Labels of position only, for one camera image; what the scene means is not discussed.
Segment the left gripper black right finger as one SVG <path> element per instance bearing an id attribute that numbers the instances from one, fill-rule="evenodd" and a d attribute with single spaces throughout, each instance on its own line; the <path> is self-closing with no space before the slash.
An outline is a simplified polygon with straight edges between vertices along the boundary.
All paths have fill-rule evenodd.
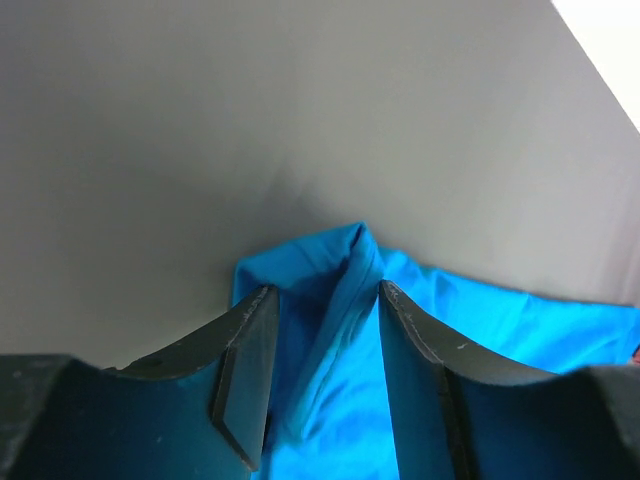
<path id="1" fill-rule="evenodd" d="M 626 479 L 630 370 L 554 374 L 513 361 L 379 286 L 379 327 L 403 479 Z"/>

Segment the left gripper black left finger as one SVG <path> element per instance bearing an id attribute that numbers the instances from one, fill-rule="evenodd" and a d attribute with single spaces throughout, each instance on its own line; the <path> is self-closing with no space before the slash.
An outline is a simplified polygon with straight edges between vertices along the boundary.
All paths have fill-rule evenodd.
<path id="1" fill-rule="evenodd" d="M 247 479 L 260 466 L 276 288 L 125 368 L 14 359 L 18 479 Z"/>

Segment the blue t shirt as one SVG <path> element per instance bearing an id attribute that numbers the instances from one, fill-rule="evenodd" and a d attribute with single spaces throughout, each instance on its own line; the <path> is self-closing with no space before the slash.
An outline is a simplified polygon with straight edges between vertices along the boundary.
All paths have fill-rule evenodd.
<path id="1" fill-rule="evenodd" d="M 423 267 L 363 223 L 301 237 L 235 269 L 232 298 L 280 292 L 272 427 L 260 479 L 395 479 L 377 287 L 396 283 L 429 314 L 512 360 L 564 373 L 627 363 L 636 308 L 548 300 Z"/>

